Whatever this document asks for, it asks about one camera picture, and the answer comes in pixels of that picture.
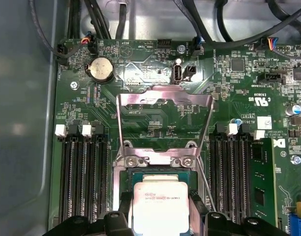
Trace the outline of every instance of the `blue connector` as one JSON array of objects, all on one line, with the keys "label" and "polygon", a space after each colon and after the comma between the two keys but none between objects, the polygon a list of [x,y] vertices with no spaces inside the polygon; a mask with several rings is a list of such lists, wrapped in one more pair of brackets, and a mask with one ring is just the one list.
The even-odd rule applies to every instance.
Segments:
[{"label": "blue connector", "polygon": [[290,236],[301,236],[301,219],[295,214],[289,215]]}]

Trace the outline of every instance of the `metal retention bracket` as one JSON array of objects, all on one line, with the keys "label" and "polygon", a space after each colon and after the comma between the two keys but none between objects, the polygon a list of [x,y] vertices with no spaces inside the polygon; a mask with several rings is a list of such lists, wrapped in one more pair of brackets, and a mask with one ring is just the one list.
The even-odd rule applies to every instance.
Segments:
[{"label": "metal retention bracket", "polygon": [[171,157],[181,157],[181,156],[193,156],[193,150],[195,150],[195,158],[200,156],[202,146],[204,143],[204,138],[207,132],[208,123],[211,119],[211,114],[213,110],[213,97],[211,95],[202,94],[188,94],[181,86],[177,85],[167,85],[167,86],[153,86],[152,88],[146,90],[144,93],[121,93],[117,95],[117,117],[119,125],[119,137],[120,137],[120,149],[123,157],[136,155],[138,157],[149,157],[154,156],[154,152],[151,148],[131,148],[124,147],[123,145],[123,133],[122,133],[122,120],[121,120],[121,107],[127,105],[153,105],[158,99],[162,100],[172,100],[176,105],[199,105],[208,108],[209,113],[206,115],[204,125],[202,127],[199,139],[199,146],[193,148],[175,148],[170,149],[166,152],[158,152],[157,156],[162,159],[170,160]]},{"label": "metal retention bracket", "polygon": [[[166,152],[155,152],[152,148],[134,148],[124,146],[122,134],[121,107],[127,105],[153,105],[159,99],[172,100],[176,105],[199,105],[208,109],[205,116],[204,124],[201,129],[199,145],[197,147],[172,148]],[[198,168],[201,173],[205,188],[207,190],[211,208],[216,211],[209,184],[203,169],[203,161],[201,159],[201,150],[204,139],[208,130],[211,119],[214,99],[211,95],[188,94],[181,86],[178,85],[160,85],[147,89],[144,93],[121,93],[117,95],[117,118],[119,125],[120,149],[118,158],[114,162],[114,207],[119,206],[119,179],[120,171],[126,168],[146,167],[150,165],[170,165],[171,167],[188,167]]]}]

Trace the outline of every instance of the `capacitor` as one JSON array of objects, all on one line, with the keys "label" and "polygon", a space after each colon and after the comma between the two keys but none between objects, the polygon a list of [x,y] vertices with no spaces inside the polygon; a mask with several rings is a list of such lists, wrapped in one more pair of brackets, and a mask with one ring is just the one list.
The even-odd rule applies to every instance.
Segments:
[{"label": "capacitor", "polygon": [[86,65],[85,72],[100,84],[107,83],[114,78],[114,67],[107,58],[95,58]]},{"label": "capacitor", "polygon": [[301,113],[301,106],[299,105],[288,106],[285,110],[285,113],[288,116],[299,115]]},{"label": "capacitor", "polygon": [[242,124],[242,120],[241,119],[231,119],[230,123],[234,123],[234,124],[237,124],[237,126],[240,126]]}]

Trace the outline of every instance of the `dimm slot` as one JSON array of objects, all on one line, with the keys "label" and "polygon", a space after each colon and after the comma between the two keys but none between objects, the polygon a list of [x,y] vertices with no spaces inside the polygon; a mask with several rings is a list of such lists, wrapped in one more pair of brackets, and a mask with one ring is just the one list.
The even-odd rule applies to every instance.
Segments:
[{"label": "dimm slot", "polygon": [[72,215],[81,215],[83,142],[76,142],[72,159]]},{"label": "dimm slot", "polygon": [[250,216],[249,161],[251,137],[210,135],[210,183],[219,211],[235,223]]},{"label": "dimm slot", "polygon": [[96,142],[86,143],[86,170],[85,170],[85,212],[90,222],[93,220],[94,212],[94,178],[95,178],[95,154]]},{"label": "dimm slot", "polygon": [[63,222],[69,217],[71,148],[71,142],[62,143],[59,223]]},{"label": "dimm slot", "polygon": [[107,181],[108,181],[108,156],[107,156],[107,143],[101,140],[98,143],[98,157],[97,157],[97,165],[98,165],[98,172],[97,172],[97,189],[99,193],[97,194],[97,215],[105,212],[106,209],[106,201],[107,201]]}]

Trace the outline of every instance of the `white label sticker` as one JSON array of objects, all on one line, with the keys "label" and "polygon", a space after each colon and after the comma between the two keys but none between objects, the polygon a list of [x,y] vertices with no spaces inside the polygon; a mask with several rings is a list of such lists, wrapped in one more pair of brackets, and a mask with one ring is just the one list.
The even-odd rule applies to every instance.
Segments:
[{"label": "white label sticker", "polygon": [[272,129],[271,117],[257,117],[258,129]]}]

